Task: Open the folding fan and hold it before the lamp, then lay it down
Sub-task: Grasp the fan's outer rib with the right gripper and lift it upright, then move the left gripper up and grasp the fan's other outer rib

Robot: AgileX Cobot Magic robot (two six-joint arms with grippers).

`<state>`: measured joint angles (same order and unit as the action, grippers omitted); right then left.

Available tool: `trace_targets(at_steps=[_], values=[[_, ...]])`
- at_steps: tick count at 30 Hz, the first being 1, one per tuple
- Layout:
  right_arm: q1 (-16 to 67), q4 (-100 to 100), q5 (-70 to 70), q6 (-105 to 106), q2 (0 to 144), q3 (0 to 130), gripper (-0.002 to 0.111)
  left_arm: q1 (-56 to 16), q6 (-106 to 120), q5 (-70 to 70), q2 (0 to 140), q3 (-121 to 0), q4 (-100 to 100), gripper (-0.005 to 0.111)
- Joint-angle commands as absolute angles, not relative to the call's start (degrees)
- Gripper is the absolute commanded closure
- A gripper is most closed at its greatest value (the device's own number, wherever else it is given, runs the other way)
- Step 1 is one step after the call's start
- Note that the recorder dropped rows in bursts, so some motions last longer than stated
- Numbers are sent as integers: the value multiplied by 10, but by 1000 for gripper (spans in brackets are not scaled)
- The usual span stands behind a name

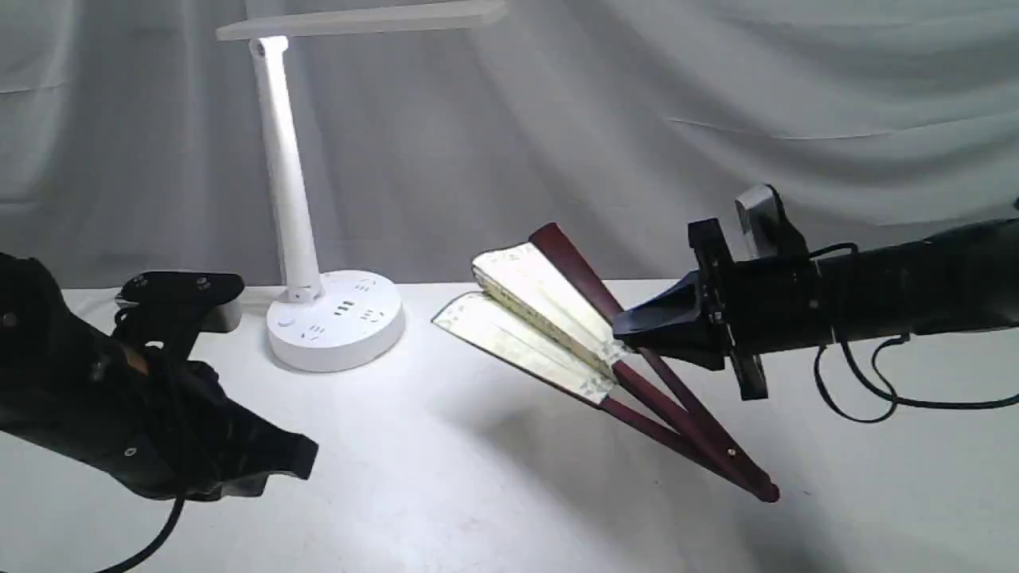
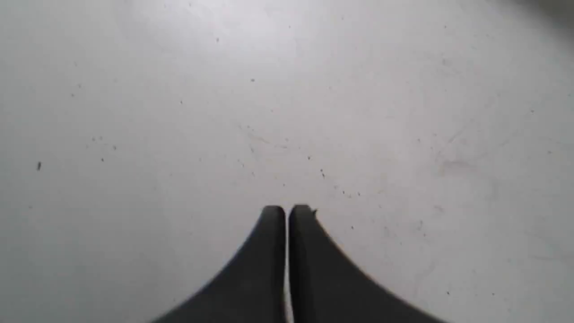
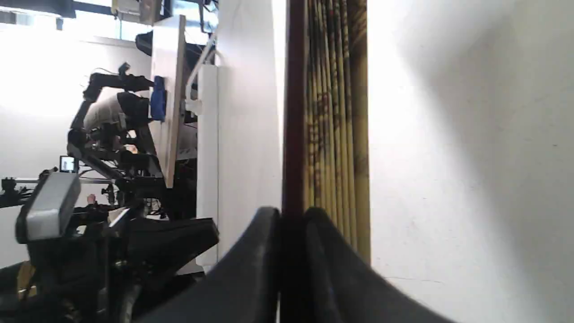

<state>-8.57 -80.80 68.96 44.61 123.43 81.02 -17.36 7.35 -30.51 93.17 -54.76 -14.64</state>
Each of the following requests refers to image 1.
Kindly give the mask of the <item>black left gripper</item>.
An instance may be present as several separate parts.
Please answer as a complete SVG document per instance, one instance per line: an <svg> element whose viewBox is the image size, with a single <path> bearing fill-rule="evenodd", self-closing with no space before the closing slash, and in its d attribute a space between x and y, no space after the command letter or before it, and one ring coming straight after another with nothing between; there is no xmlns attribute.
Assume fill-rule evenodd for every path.
<svg viewBox="0 0 1019 573"><path fill-rule="evenodd" d="M211 503L259 497L271 475L309 480L315 440L276 427L226 395L190 358L202 333L228 333L218 310L120 310L105 334L48 312L48 449L132 493Z"/></svg>

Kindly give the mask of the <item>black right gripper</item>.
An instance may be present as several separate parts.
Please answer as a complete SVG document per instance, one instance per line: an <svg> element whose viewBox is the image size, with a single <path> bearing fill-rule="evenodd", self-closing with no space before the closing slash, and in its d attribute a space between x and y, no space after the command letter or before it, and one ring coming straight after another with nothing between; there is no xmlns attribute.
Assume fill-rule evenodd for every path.
<svg viewBox="0 0 1019 573"><path fill-rule="evenodd" d="M810 251L735 261L717 219L694 222L688 236L698 271L619 312L611 320L614 338L709 371L723 370L728 357L741 399L766 399L762 355L829 341Z"/></svg>

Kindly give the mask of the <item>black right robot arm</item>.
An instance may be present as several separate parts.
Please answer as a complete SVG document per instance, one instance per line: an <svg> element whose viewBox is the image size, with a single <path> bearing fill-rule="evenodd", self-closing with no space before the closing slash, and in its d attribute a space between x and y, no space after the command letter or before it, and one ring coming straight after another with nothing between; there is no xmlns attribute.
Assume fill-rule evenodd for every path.
<svg viewBox="0 0 1019 573"><path fill-rule="evenodd" d="M615 338L711 371L732 364L744 400L767 398L760 356L834 342L1017 326L1015 219L823 257L789 221L752 229L735 261L720 225L689 226L699 267L614 316Z"/></svg>

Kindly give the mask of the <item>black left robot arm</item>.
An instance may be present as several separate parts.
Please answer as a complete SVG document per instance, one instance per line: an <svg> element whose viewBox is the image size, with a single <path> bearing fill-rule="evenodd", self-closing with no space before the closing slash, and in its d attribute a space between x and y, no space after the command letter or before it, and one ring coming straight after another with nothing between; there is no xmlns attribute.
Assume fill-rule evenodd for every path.
<svg viewBox="0 0 1019 573"><path fill-rule="evenodd" d="M148 271L117 294L113 333L85 322L37 259L2 257L2 430L151 500L258 497L309 479L319 450L227 396L192 359L240 322L232 273Z"/></svg>

